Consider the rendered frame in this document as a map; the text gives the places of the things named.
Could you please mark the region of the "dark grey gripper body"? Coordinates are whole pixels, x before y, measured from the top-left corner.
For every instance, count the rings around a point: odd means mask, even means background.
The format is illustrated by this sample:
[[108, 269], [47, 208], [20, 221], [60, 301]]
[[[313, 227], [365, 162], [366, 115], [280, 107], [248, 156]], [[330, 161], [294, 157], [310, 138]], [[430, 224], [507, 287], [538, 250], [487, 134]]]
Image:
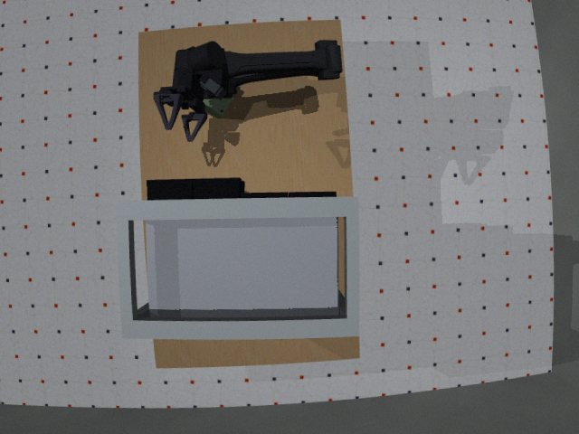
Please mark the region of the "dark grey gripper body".
[[[208, 114], [205, 112], [204, 103], [198, 97], [196, 97], [196, 95], [190, 89], [188, 89], [186, 86], [177, 86], [179, 70], [183, 70], [183, 69], [178, 69], [178, 70], [174, 71], [174, 78], [173, 78], [173, 86], [172, 87], [161, 87], [160, 91], [154, 92], [154, 94], [169, 94], [169, 93], [170, 94], [176, 94], [178, 91], [178, 94], [182, 94], [183, 97], [185, 97], [183, 104], [181, 106], [182, 109], [191, 108], [195, 112], [189, 112], [189, 114], [205, 114], [206, 116], [208, 116]], [[176, 86], [176, 87], [174, 87], [174, 86]], [[171, 91], [168, 92], [165, 90], [171, 90]]]

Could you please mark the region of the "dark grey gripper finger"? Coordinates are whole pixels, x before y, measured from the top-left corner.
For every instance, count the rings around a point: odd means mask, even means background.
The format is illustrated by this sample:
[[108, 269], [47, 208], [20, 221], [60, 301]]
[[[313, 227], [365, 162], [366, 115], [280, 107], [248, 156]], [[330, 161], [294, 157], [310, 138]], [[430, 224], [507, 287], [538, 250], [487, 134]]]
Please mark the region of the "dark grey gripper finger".
[[[181, 118], [185, 129], [186, 139], [188, 142], [193, 142], [198, 131], [200, 130], [204, 122], [207, 120], [207, 116], [205, 114], [189, 114], [189, 115], [181, 115]], [[193, 120], [198, 120], [198, 122], [195, 126], [193, 134], [190, 136], [189, 122]]]
[[[185, 97], [183, 97], [181, 94], [154, 94], [153, 97], [154, 101], [156, 102], [158, 111], [160, 113], [160, 116], [163, 120], [164, 126], [166, 130], [171, 130], [173, 128], [173, 125], [176, 122], [176, 118], [177, 115], [179, 113], [179, 110], [183, 104], [183, 101], [185, 99]], [[169, 122], [167, 121], [167, 117], [166, 117], [166, 112], [164, 109], [164, 104], [174, 104], [173, 105], [173, 109], [172, 109], [172, 114], [171, 114], [171, 118], [169, 120]]]

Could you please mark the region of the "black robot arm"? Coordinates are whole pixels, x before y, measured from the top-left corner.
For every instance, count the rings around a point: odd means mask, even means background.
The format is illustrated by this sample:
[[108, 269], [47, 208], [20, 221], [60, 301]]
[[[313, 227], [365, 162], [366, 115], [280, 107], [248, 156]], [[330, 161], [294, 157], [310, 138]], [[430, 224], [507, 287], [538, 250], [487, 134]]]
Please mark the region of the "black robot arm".
[[178, 50], [174, 71], [178, 69], [183, 70], [179, 70], [177, 86], [186, 86], [201, 101], [231, 98], [236, 87], [255, 81], [295, 76], [339, 79], [341, 49], [336, 40], [320, 40], [315, 42], [315, 51], [309, 52], [237, 53], [225, 52], [211, 41]]

